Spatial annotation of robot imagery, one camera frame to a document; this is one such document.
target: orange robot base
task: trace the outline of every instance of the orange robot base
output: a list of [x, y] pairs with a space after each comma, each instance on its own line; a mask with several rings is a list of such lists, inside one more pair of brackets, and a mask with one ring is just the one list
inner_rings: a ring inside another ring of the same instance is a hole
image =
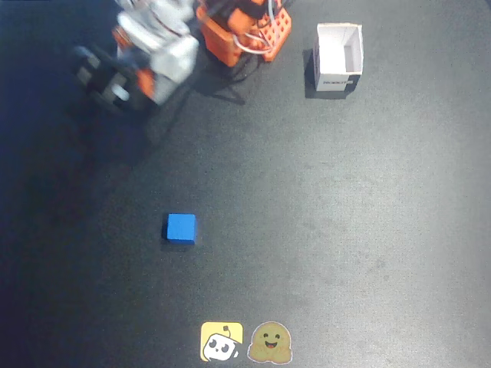
[[[228, 67], [237, 65], [240, 56], [244, 51], [235, 44], [232, 33], [227, 32], [212, 19], [206, 19], [206, 8], [203, 5], [199, 6], [196, 10], [196, 17], [203, 23], [201, 32], [205, 38], [206, 48]], [[268, 21], [269, 16], [265, 15], [263, 19], [259, 21], [259, 24], [263, 25]], [[276, 55], [282, 49], [283, 44], [292, 32], [292, 19], [285, 9], [282, 9], [278, 13], [275, 21], [279, 31], [279, 38], [277, 41], [275, 28], [272, 24], [261, 27], [260, 29], [256, 25], [253, 25], [249, 30], [249, 33], [254, 35], [260, 35], [260, 33], [262, 33], [268, 43], [272, 46], [272, 50], [263, 55], [266, 62], [275, 60]], [[260, 42], [248, 40], [250, 39], [246, 36], [239, 36], [241, 44], [244, 44], [248, 48], [256, 49], [258, 51], [265, 50], [265, 46]]]

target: smiling emoji sticker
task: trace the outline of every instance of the smiling emoji sticker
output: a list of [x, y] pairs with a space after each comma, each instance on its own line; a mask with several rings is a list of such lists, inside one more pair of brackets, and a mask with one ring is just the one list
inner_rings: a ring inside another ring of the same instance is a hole
[[292, 338], [285, 326], [265, 322], [252, 335], [247, 356], [257, 363], [288, 364], [292, 361]]

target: dark gray table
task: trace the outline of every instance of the dark gray table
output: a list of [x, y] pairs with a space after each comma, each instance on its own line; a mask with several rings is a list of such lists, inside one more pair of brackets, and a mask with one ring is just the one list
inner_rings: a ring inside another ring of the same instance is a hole
[[[116, 8], [92, 3], [0, 4], [30, 25], [2, 33], [15, 366], [205, 366], [208, 320], [246, 340], [282, 322], [291, 367], [491, 366], [484, 0], [299, 0], [275, 63], [230, 84], [203, 53], [148, 123], [65, 109], [77, 91], [57, 50], [110, 44]], [[346, 100], [306, 98], [323, 21], [364, 26]], [[197, 215], [195, 249], [165, 251], [165, 212]]]

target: robot face sticker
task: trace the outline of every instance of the robot face sticker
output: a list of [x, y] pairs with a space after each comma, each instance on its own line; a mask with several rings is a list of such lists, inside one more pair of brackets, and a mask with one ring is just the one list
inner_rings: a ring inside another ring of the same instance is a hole
[[230, 362], [239, 357], [243, 327], [236, 322], [206, 322], [201, 326], [201, 360]]
[[225, 362], [236, 358], [239, 355], [237, 342], [229, 337], [215, 333], [209, 337], [203, 350], [203, 355], [208, 361], [220, 360]]
[[252, 335], [247, 356], [257, 363], [288, 364], [292, 361], [292, 338], [285, 326], [265, 322]]

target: cable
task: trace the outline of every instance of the cable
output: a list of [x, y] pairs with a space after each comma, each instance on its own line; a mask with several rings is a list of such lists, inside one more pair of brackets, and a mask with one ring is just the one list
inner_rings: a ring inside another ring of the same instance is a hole
[[250, 33], [245, 33], [245, 35], [249, 38], [252, 38], [253, 40], [261, 41], [263, 44], [268, 46], [268, 49], [267, 50], [252, 50], [251, 48], [248, 48], [248, 47], [244, 46], [243, 44], [241, 44], [239, 42], [239, 39], [237, 38], [237, 36], [235, 34], [232, 34], [234, 43], [241, 50], [243, 50], [245, 52], [249, 52], [250, 54], [254, 54], [254, 55], [264, 55], [264, 54], [271, 52], [272, 47], [264, 38], [260, 38], [258, 36], [253, 35], [253, 34], [250, 34]]
[[273, 30], [275, 33], [275, 38], [276, 42], [278, 42], [279, 39], [279, 30], [278, 30], [278, 25], [275, 22], [275, 13], [273, 13], [273, 2], [275, 0], [269, 0], [268, 1], [268, 11], [269, 11], [269, 19], [271, 19], [271, 24], [273, 25]]
[[[280, 7], [279, 7], [279, 8], [276, 10], [276, 15], [278, 15], [278, 14], [279, 14], [279, 12], [280, 12], [281, 10], [283, 10], [283, 8], [285, 7], [285, 4], [287, 4], [287, 3], [288, 3], [288, 0], [284, 0], [284, 1], [282, 2], [282, 4], [280, 5]], [[267, 21], [265, 24], [263, 24], [263, 25], [259, 24], [259, 21], [257, 21], [257, 22], [255, 23], [255, 25], [256, 25], [256, 26], [257, 26], [257, 28], [259, 28], [259, 29], [264, 28], [264, 27], [268, 27], [270, 24], [271, 24], [271, 19], [268, 19], [268, 21]]]

